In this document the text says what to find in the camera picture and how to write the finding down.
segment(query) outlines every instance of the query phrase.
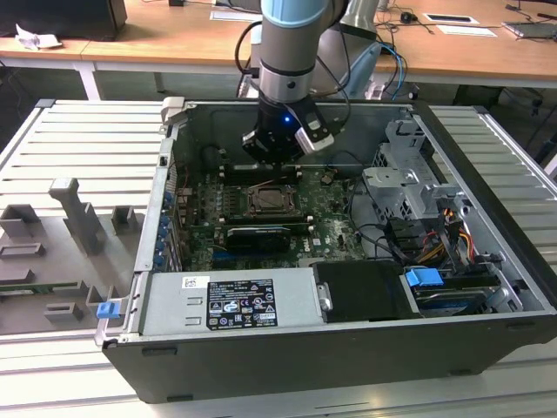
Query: power supply label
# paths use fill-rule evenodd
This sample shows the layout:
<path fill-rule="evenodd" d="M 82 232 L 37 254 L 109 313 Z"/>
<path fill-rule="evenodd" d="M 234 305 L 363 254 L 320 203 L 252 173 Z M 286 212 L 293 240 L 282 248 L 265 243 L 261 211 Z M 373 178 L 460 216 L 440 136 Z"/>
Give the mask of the power supply label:
<path fill-rule="evenodd" d="M 207 327 L 212 331 L 276 327 L 272 280 L 210 281 L 207 287 Z"/>

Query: cable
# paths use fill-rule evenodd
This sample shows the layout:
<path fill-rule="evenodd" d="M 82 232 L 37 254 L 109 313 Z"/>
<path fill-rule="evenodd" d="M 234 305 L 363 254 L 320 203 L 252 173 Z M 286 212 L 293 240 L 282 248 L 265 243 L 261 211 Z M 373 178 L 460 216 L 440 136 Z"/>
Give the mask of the cable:
<path fill-rule="evenodd" d="M 251 22 L 241 33 L 240 37 L 238 38 L 238 41 L 236 42 L 236 47 L 234 48 L 234 62 L 236 63 L 236 67 L 238 67 L 239 71 L 242 74 L 249 74 L 249 71 L 247 71 L 245 69 L 244 66 L 242 66 L 242 64 L 240 63 L 240 48 L 242 47 L 242 43 L 244 42 L 245 37 L 247 36 L 248 33 L 250 33 L 250 31 L 255 28 L 256 26 L 261 25 L 261 21 L 258 20 L 257 22 Z"/>
<path fill-rule="evenodd" d="M 528 140 L 528 142 L 526 142 L 526 145 L 524 146 L 524 149 L 527 151 L 528 147 L 532 144 L 532 142 L 534 141 L 534 139 L 536 138 L 536 136 L 538 135 L 538 132 L 540 131 L 541 128 L 543 128 L 543 126 L 546 124 L 546 122 L 549 120 L 549 118 L 551 118 L 551 115 L 554 114 L 554 111 L 557 110 L 557 104 L 553 107 L 553 109 L 547 114 L 547 116 L 541 121 L 541 123 L 538 125 L 538 127 L 535 129 L 534 133 L 532 134 L 532 136 L 530 137 L 530 139 Z"/>
<path fill-rule="evenodd" d="M 346 57 L 346 81 L 342 86 L 342 89 L 344 90 L 349 84 L 350 84 L 350 79 L 352 77 L 352 66 L 350 65 L 350 56 L 348 54 L 348 47 L 346 46 L 346 38 L 345 38 L 345 32 L 342 31 L 342 25 L 338 24 L 338 28 L 339 28 L 339 32 L 340 32 L 340 37 L 342 38 L 342 46 L 345 49 L 345 57 Z"/>
<path fill-rule="evenodd" d="M 364 163 L 362 163 L 361 159 L 359 159 L 358 157 L 356 157 L 353 152 L 350 152 L 348 150 L 340 150 L 339 152 L 334 153 L 330 158 L 329 161 L 327 162 L 326 166 L 327 167 L 331 167 L 332 166 L 332 161 L 334 160 L 335 157 L 337 157 L 340 154 L 346 154 L 349 155 L 350 157 L 354 158 L 354 160 L 360 164 L 362 166 L 362 170 L 364 168 L 366 168 L 366 165 Z"/>
<path fill-rule="evenodd" d="M 350 115 L 352 114 L 352 105 L 350 104 L 350 98 L 346 94 L 345 88 L 340 84 L 340 81 L 338 81 L 338 79 L 334 76 L 332 71 L 329 69 L 329 67 L 327 67 L 327 65 L 321 59 L 321 57 L 319 55 L 317 55 L 316 59 L 317 59 L 318 63 L 321 64 L 321 66 L 323 67 L 325 72 L 329 75 L 329 77 L 332 78 L 332 80 L 334 80 L 335 84 L 337 85 L 337 87 L 339 89 L 339 92 L 345 98 L 345 101 L 346 101 L 346 116 L 345 116 L 344 120 L 341 122 L 341 128 L 344 128 L 346 123 L 348 122 L 348 119 L 350 118 Z"/>
<path fill-rule="evenodd" d="M 35 100 L 35 96 L 33 96 L 31 93 L 29 93 L 29 91 L 25 88 L 25 86 L 23 85 L 23 83 L 19 80 L 19 77 L 17 77 L 17 72 L 13 71 L 10 67 L 8 67 L 6 64 L 4 64 L 1 60 L 0 60 L 0 65 L 2 65 L 2 67 L 6 68 L 6 70 L 8 72 L 11 73 L 11 76 L 16 79 L 17 83 L 19 84 L 19 86 L 21 87 L 21 90 L 23 90 L 23 92 L 29 96 L 29 98 L 31 100 Z"/>
<path fill-rule="evenodd" d="M 400 91 L 400 87 L 402 87 L 403 80 L 406 77 L 405 72 L 404 72 L 404 67 L 403 67 L 403 64 L 402 64 L 402 59 L 404 59 L 404 58 L 399 53 L 395 52 L 392 48 L 390 48 L 387 44 L 384 44 L 384 43 L 380 43 L 380 44 L 383 48 L 385 48 L 387 51 L 389 51 L 391 53 L 391 55 L 393 55 L 393 57 L 395 58 L 395 60 L 397 62 L 398 68 L 399 68 L 399 72 L 400 72 L 399 83 L 397 85 L 396 91 L 392 94 L 393 100 L 394 100 L 397 97 L 397 94 Z M 390 87 L 391 82 L 393 81 L 393 79 L 390 80 L 390 82 L 387 84 L 387 86 L 385 87 L 384 90 L 386 90 Z"/>
<path fill-rule="evenodd" d="M 244 67 L 244 69 L 245 69 L 245 70 L 249 70 L 250 64 L 251 64 L 251 63 L 252 63 L 252 56 L 250 55 L 250 56 L 247 58 L 247 61 L 245 62 L 245 67 Z M 242 83 L 244 82 L 244 77 L 245 77 L 245 74 L 242 73 L 242 74 L 240 75 L 240 79 L 239 79 L 239 81 L 238 81 L 238 86 L 236 86 L 236 97 L 238 97 L 238 96 L 240 95 L 240 89 L 241 89 L 241 87 L 242 87 Z"/>
<path fill-rule="evenodd" d="M 143 3 L 155 3 L 155 2 L 161 2 L 162 0 L 141 0 L 141 1 Z M 226 7 L 228 9 L 231 9 L 231 10 L 234 10 L 234 11 L 239 11 L 239 12 L 242 12 L 242 13 L 250 13 L 252 15 L 260 15 L 261 14 L 258 11 L 242 9 L 241 7 L 236 7 L 236 6 L 233 6 L 231 4 L 224 4 L 224 3 L 216 5 L 214 3 L 195 2 L 195 1 L 192 1 L 192 0 L 182 0 L 182 3 L 184 3 L 184 6 L 187 6 L 188 4 L 203 4 L 204 6 Z"/>

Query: wooden desk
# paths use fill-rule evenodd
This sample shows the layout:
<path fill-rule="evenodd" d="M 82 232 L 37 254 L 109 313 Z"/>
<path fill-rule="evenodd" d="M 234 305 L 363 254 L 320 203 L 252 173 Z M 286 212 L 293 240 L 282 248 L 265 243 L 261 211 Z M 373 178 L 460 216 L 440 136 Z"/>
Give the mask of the wooden desk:
<path fill-rule="evenodd" d="M 507 0 L 397 2 L 400 7 L 411 7 L 423 23 L 428 23 L 423 12 L 469 15 L 481 26 L 525 20 L 506 10 L 505 4 Z M 211 21 L 211 6 L 203 4 L 169 7 L 166 0 L 126 0 L 126 9 L 127 24 L 116 42 L 64 40 L 63 49 L 32 52 L 13 39 L 0 38 L 0 59 L 10 66 L 77 70 L 89 99 L 102 97 L 96 71 L 155 72 L 158 84 L 162 84 L 160 73 L 164 72 L 238 73 L 233 61 L 234 46 L 247 23 Z M 522 9 L 538 20 L 537 12 L 555 14 L 556 8 L 523 2 Z M 400 10 L 393 8 L 391 13 L 378 13 L 376 21 L 399 24 L 399 16 Z M 435 26 L 429 28 L 435 35 L 422 26 L 399 27 L 394 35 L 398 51 L 408 62 L 407 81 L 557 88 L 556 43 L 516 41 L 505 28 L 491 29 L 497 37 L 445 35 Z M 379 34 L 390 42 L 385 29 L 380 29 Z M 249 55 L 248 41 L 249 38 L 241 51 L 242 59 Z M 391 57 L 381 57 L 374 81 L 384 83 L 394 68 Z"/>
<path fill-rule="evenodd" d="M 501 26 L 502 22 L 526 22 L 519 13 L 506 10 L 505 0 L 399 0 L 400 7 L 410 7 L 423 24 L 431 24 L 423 13 L 465 15 L 475 18 L 478 26 Z M 542 3 L 521 5 L 534 21 L 536 14 L 557 14 L 557 7 Z M 378 13 L 376 24 L 399 21 L 400 10 Z M 394 34 L 398 52 L 408 62 L 408 81 L 527 86 L 543 81 L 557 87 L 557 44 L 551 41 L 516 40 L 506 28 L 490 29 L 497 37 L 445 35 L 435 26 L 401 26 Z M 379 29 L 385 42 L 391 42 L 386 29 Z M 381 57 L 377 72 L 392 72 L 393 59 Z"/>
<path fill-rule="evenodd" d="M 210 20 L 211 6 L 169 7 L 166 0 L 126 0 L 127 24 L 116 42 L 90 42 L 82 59 L 126 63 L 234 65 L 246 22 Z M 249 56 L 248 37 L 240 55 Z"/>

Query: cable on desk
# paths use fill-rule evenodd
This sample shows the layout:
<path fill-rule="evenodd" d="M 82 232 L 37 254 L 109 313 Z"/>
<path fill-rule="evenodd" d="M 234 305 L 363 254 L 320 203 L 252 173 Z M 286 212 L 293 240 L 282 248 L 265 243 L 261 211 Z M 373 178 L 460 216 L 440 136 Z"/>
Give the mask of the cable on desk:
<path fill-rule="evenodd" d="M 162 0 L 141 0 L 141 1 L 143 3 L 155 3 L 155 2 L 160 2 Z M 238 6 L 234 6 L 233 4 L 219 4 L 219 5 L 216 5 L 213 2 L 196 2 L 196 1 L 191 1 L 191 0 L 182 0 L 182 3 L 184 3 L 184 5 L 186 5 L 186 6 L 188 4 L 203 4 L 204 6 L 226 7 L 228 9 L 231 9 L 231 10 L 234 10 L 234 11 L 239 11 L 241 13 L 250 13 L 252 15 L 260 15 L 261 14 L 258 11 L 243 9 L 241 7 L 238 7 Z"/>

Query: blue plastic clip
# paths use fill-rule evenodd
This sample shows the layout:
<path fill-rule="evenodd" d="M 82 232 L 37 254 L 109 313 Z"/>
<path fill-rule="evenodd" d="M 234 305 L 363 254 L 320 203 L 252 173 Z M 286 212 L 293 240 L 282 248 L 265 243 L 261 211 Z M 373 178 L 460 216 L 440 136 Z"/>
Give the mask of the blue plastic clip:
<path fill-rule="evenodd" d="M 97 318 L 100 320 L 116 320 L 120 318 L 120 302 L 103 302 L 98 304 Z"/>
<path fill-rule="evenodd" d="M 442 286 L 443 278 L 436 268 L 413 268 L 406 273 L 406 280 L 412 286 Z"/>

